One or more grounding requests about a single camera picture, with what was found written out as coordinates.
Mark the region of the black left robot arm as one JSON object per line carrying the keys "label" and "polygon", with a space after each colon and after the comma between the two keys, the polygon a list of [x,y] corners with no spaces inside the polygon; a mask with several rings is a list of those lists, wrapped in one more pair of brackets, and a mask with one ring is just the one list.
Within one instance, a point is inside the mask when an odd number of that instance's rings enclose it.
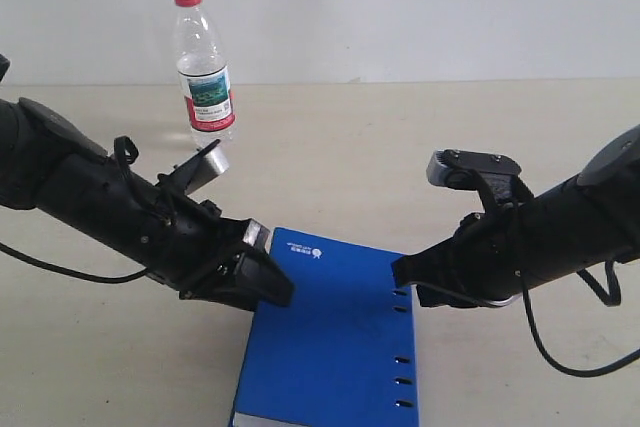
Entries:
{"label": "black left robot arm", "polygon": [[149,182],[120,136],[111,150],[28,98],[1,104],[1,204],[38,209],[139,265],[183,300],[253,311],[286,307],[294,285],[266,249],[268,229],[223,216],[193,193],[228,170],[218,142]]}

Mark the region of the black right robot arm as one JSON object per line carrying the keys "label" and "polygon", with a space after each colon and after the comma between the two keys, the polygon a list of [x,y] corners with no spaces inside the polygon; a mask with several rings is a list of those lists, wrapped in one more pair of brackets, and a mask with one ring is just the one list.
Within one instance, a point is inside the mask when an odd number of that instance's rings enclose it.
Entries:
{"label": "black right robot arm", "polygon": [[478,193],[482,211],[453,235],[392,264],[397,287],[423,307],[499,308],[533,289],[604,263],[639,257],[639,129],[603,147],[574,176],[534,195],[510,157],[437,150],[426,169],[438,187]]}

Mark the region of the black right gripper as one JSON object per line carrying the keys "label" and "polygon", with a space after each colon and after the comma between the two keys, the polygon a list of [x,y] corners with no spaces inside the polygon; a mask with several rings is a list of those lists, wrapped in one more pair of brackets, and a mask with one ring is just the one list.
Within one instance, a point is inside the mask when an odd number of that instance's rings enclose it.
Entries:
{"label": "black right gripper", "polygon": [[507,257],[507,237],[521,202],[514,194],[496,199],[496,210],[472,212],[453,237],[391,264],[397,287],[416,285],[424,308],[506,307],[519,294],[489,293],[482,282],[499,270]]}

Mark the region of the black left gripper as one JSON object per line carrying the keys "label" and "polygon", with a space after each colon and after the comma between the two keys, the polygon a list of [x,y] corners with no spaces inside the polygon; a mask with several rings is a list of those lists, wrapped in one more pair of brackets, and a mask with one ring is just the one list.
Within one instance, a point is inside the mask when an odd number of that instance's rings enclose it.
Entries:
{"label": "black left gripper", "polygon": [[258,221],[221,215],[210,201],[199,204],[163,193],[169,223],[149,239],[146,276],[178,293],[254,312],[260,302],[288,307],[294,283],[266,249],[270,231]]}

